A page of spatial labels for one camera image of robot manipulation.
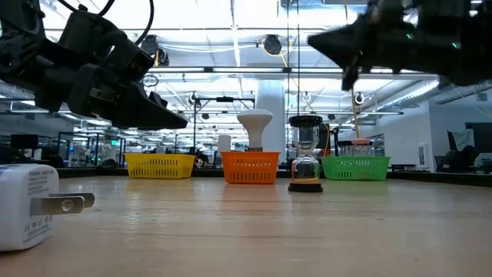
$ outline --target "green basket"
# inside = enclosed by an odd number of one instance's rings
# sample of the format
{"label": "green basket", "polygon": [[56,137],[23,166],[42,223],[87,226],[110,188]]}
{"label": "green basket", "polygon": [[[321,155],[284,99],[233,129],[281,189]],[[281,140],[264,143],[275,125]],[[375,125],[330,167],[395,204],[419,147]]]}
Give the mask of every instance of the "green basket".
{"label": "green basket", "polygon": [[325,157],[324,176],[331,180],[386,180],[390,157]]}

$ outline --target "orange basket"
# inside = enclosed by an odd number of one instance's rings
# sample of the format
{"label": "orange basket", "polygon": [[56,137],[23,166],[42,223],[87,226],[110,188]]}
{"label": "orange basket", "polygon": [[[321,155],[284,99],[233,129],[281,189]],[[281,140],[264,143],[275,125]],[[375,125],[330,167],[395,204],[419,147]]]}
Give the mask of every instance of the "orange basket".
{"label": "orange basket", "polygon": [[280,152],[222,152],[225,181],[230,184],[274,184]]}

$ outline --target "hourglass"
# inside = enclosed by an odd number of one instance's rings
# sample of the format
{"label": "hourglass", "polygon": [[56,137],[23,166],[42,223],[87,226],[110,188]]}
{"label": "hourglass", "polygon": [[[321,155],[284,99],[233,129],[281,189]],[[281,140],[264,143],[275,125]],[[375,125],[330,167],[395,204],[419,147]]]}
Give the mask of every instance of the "hourglass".
{"label": "hourglass", "polygon": [[298,115],[289,118],[292,126],[292,143],[299,156],[292,162],[290,192],[323,192],[320,180],[320,163],[311,153],[319,143],[320,124],[316,115]]}

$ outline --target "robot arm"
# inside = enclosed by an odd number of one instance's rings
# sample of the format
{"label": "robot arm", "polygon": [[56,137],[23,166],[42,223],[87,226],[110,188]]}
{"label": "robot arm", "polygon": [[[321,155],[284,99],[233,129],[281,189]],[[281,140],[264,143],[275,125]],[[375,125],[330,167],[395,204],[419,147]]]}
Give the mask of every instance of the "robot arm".
{"label": "robot arm", "polygon": [[[404,21],[417,8],[418,23]],[[344,70],[343,90],[359,72],[373,67],[428,72],[456,85],[473,85],[492,77],[490,32],[492,1],[483,0],[470,16],[470,0],[370,0],[367,12],[350,25],[308,38],[307,43]]]}
{"label": "robot arm", "polygon": [[145,93],[140,81],[154,60],[123,31],[80,5],[54,43],[43,17],[39,0],[0,0],[0,79],[33,91],[36,106],[51,112],[65,102],[76,114],[119,128],[186,127],[158,94]]}

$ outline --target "plug prong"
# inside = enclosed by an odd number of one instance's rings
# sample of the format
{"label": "plug prong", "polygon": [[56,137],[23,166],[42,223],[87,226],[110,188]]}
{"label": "plug prong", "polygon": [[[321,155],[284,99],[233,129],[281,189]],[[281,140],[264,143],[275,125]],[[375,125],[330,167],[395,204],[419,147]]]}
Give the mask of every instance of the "plug prong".
{"label": "plug prong", "polygon": [[78,214],[83,209],[84,198],[81,196],[31,199],[31,216]]}
{"label": "plug prong", "polygon": [[49,197],[69,197],[81,196],[84,198],[84,208],[91,208],[94,205],[95,197],[92,193],[50,193]]}

